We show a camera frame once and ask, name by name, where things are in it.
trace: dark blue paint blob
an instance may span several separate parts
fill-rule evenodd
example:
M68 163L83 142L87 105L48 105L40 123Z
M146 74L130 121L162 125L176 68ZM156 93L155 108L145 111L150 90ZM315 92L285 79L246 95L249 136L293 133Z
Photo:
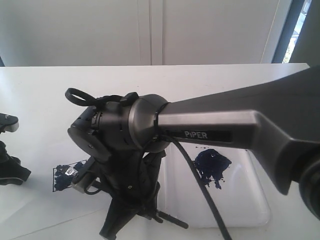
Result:
M72 182L73 176L68 176L61 172L64 168L69 168L69 165L58 165L56 166L56 173L54 174L54 188L56 191L62 191L64 189L67 189ZM84 167L84 164L82 162L78 162L73 168L77 171L82 169Z
M221 189L219 181L224 177L222 173L229 167L231 161L216 150L207 149L198 154L193 164L205 185L209 187L209 183L214 181L215 187Z

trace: white table surface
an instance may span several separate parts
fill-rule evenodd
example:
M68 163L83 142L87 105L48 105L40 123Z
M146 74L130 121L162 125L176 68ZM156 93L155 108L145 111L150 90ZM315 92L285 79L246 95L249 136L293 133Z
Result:
M306 69L302 63L184 66L92 66L92 67L0 67L0 113L19 118L15 133L1 134L11 155L21 148L37 149L63 141L67 129L84 110L65 99L73 87L103 95L159 94L169 102L224 92L279 79ZM271 209L271 220L261 227L230 228L234 240L316 240L320 222L303 204L298 185L289 194L277 192L266 173L254 160L263 191ZM99 231L108 209L60 223L16 240L101 240ZM220 240L218 228L182 229L136 216L118 234L119 240Z

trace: cabinet door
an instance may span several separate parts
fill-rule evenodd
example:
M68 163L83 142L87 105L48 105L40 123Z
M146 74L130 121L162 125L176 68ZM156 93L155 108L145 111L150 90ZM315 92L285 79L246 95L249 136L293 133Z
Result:
M291 0L151 0L153 62L271 62L290 3ZM163 29L163 35L154 38L157 28ZM161 48L162 59L154 54L155 44Z
M150 65L149 0L0 3L6 66Z

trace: white tray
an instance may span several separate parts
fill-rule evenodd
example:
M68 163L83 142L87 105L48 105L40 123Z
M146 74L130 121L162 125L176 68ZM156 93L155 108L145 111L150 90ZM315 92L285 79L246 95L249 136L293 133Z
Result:
M182 144L192 160L206 149L215 149L231 160L223 172L221 189L211 182L207 187L227 227L265 225L271 211L253 167L243 149ZM213 214L179 150L171 144L166 149L159 176L158 208L194 228L217 227Z

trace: robotic arm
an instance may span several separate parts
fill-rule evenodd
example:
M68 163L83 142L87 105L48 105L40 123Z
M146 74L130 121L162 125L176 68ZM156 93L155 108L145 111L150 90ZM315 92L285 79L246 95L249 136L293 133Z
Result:
M112 196L100 232L106 239L116 239L136 214L188 227L156 207L161 158L170 140L251 150L280 193L298 182L304 203L320 219L320 67L173 103L135 92L94 98L74 88L66 97L87 107L68 133L91 156L73 187L92 194L93 185Z

